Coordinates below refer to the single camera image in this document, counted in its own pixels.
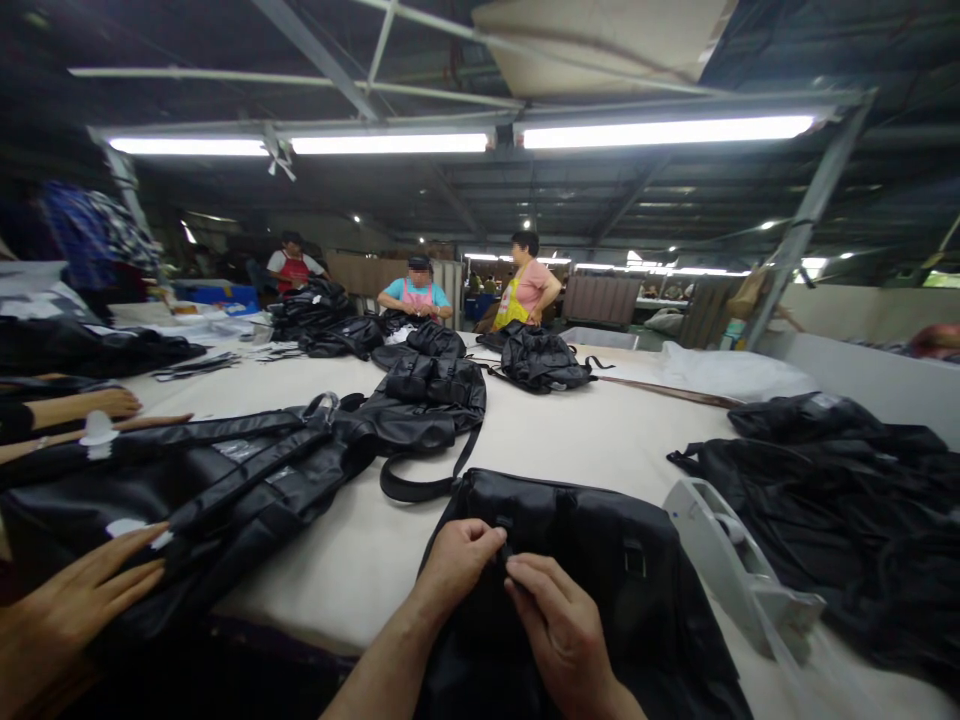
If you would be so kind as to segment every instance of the white shirt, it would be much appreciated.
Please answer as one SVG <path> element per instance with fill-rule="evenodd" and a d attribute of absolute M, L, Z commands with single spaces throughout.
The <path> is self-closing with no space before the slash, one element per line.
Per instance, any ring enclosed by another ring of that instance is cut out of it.
<path fill-rule="evenodd" d="M 288 257 L 283 250 L 277 250 L 270 256 L 270 262 L 267 263 L 267 270 L 270 272 L 283 272 L 283 266 L 287 264 L 287 260 L 292 259 L 293 258 Z M 303 253 L 300 259 L 306 263 L 307 269 L 313 274 L 324 274 L 323 266 L 306 253 Z"/>

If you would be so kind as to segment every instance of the apron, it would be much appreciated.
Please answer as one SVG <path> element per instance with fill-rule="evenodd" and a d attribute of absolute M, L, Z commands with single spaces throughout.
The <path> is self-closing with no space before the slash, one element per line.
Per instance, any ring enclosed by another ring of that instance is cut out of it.
<path fill-rule="evenodd" d="M 299 260 L 294 260 L 285 252 L 283 253 L 283 256 L 287 259 L 287 261 L 283 264 L 283 267 L 280 268 L 280 274 L 286 275 L 294 280 L 302 280 L 303 282 L 306 282 L 307 278 L 310 277 L 310 268 L 308 268 L 307 263 L 303 261 L 303 257 L 301 256 Z M 281 280 L 277 284 L 277 292 L 283 295 L 287 290 L 293 290 L 293 285 Z"/>
<path fill-rule="evenodd" d="M 433 305 L 433 283 L 430 283 L 430 290 L 426 295 L 421 295 L 420 293 L 410 292 L 409 279 L 404 278 L 403 280 L 403 302 L 407 305 L 413 305 L 417 310 L 422 307 L 430 307 Z M 431 314 L 430 319 L 434 322 L 440 322 L 440 318 L 436 315 Z"/>
<path fill-rule="evenodd" d="M 497 317 L 493 321 L 494 332 L 506 327 L 513 320 L 519 320 L 526 324 L 527 320 L 530 319 L 530 312 L 517 300 L 517 288 L 520 287 L 520 278 L 523 277 L 523 271 L 526 269 L 526 265 L 520 268 L 520 272 L 510 281 L 507 289 L 503 291 L 503 297 L 500 298 L 500 307 L 497 310 Z"/>

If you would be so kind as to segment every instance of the red apron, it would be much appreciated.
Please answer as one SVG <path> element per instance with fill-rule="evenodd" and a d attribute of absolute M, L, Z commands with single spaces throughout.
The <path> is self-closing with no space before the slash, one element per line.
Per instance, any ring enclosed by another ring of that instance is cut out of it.
<path fill-rule="evenodd" d="M 403 302 L 407 305 L 413 305 L 417 310 L 421 308 L 427 308 L 433 306 L 433 283 L 430 283 L 430 288 L 427 290 L 426 295 L 421 295 L 420 293 L 410 292 L 410 288 L 407 285 L 409 279 L 403 279 Z M 431 319 L 434 322 L 440 322 L 440 318 L 434 314 L 430 314 Z"/>
<path fill-rule="evenodd" d="M 294 280 L 300 280 L 306 282 L 307 278 L 310 277 L 310 268 L 307 267 L 307 264 L 303 261 L 303 256 L 299 260 L 294 260 L 292 257 L 283 252 L 283 256 L 287 261 L 283 264 L 283 267 L 280 268 L 280 274 L 286 275 L 288 278 L 293 278 Z M 277 291 L 283 295 L 287 290 L 293 290 L 294 286 L 288 282 L 281 280 L 277 284 Z"/>

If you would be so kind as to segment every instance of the hand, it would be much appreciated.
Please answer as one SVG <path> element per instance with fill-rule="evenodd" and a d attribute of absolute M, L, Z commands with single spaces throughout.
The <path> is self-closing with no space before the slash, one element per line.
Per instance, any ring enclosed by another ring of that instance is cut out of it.
<path fill-rule="evenodd" d="M 127 432 L 128 430 L 143 430 L 148 427 L 159 427 L 162 425 L 183 425 L 185 422 L 190 422 L 193 418 L 193 413 L 187 413 L 186 415 L 177 415 L 176 417 L 159 417 L 159 418 L 134 418 L 133 420 L 124 420 L 113 426 L 114 430 L 119 430 L 120 432 Z"/>
<path fill-rule="evenodd" d="M 643 718 L 637 701 L 610 667 L 593 599 L 553 558 L 514 555 L 507 561 L 507 574 L 504 586 L 560 713 L 565 718 Z"/>
<path fill-rule="evenodd" d="M 167 523 L 151 525 L 114 538 L 16 603 L 11 610 L 25 654 L 72 659 L 115 617 L 153 590 L 163 576 L 163 560 L 113 575 L 167 527 Z"/>
<path fill-rule="evenodd" d="M 80 418 L 85 418 L 94 410 L 102 410 L 112 418 L 132 417 L 143 407 L 137 396 L 126 388 L 110 388 L 75 396 L 83 401 L 85 411 Z"/>
<path fill-rule="evenodd" d="M 506 540 L 506 530 L 491 528 L 483 520 L 448 522 L 433 541 L 411 597 L 445 618 L 473 590 L 483 568 Z"/>

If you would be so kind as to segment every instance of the hair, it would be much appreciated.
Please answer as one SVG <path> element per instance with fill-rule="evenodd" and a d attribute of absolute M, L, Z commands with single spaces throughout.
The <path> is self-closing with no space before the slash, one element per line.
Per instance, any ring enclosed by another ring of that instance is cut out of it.
<path fill-rule="evenodd" d="M 540 236 L 533 230 L 521 230 L 513 234 L 510 242 L 519 245 L 521 250 L 526 250 L 532 257 L 536 257 L 540 252 Z"/>

